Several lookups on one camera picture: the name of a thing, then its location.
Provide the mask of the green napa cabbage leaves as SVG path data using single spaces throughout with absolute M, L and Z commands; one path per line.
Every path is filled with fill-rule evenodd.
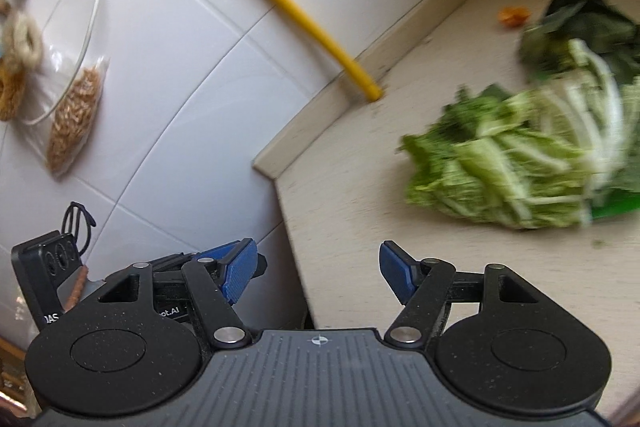
M 568 53 L 570 69 L 518 93 L 461 87 L 423 133 L 404 135 L 406 201 L 535 230 L 589 225 L 611 192 L 639 193 L 639 77 L 618 84 L 582 40 Z

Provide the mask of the bag of dried grain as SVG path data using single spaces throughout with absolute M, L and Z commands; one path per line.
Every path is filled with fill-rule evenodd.
M 46 148 L 46 165 L 53 176 L 63 176 L 84 148 L 101 101 L 108 62 L 101 57 L 83 67 L 53 113 Z

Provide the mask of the green plastic wrapper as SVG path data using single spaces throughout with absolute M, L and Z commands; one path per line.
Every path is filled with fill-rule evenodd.
M 591 209 L 593 220 L 605 219 L 635 212 L 640 209 L 640 194 L 616 190 L 608 194 L 601 206 Z

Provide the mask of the small orange peel piece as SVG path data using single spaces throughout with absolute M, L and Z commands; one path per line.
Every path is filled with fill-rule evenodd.
M 518 28 L 524 26 L 532 12 L 525 6 L 506 6 L 498 12 L 498 21 L 507 28 Z

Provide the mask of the dark green leafy vegetable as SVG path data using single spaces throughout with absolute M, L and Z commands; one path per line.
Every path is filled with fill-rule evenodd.
M 605 0 L 552 0 L 523 30 L 518 58 L 536 79 L 563 72 L 572 39 L 603 58 L 618 84 L 639 76 L 639 24 Z

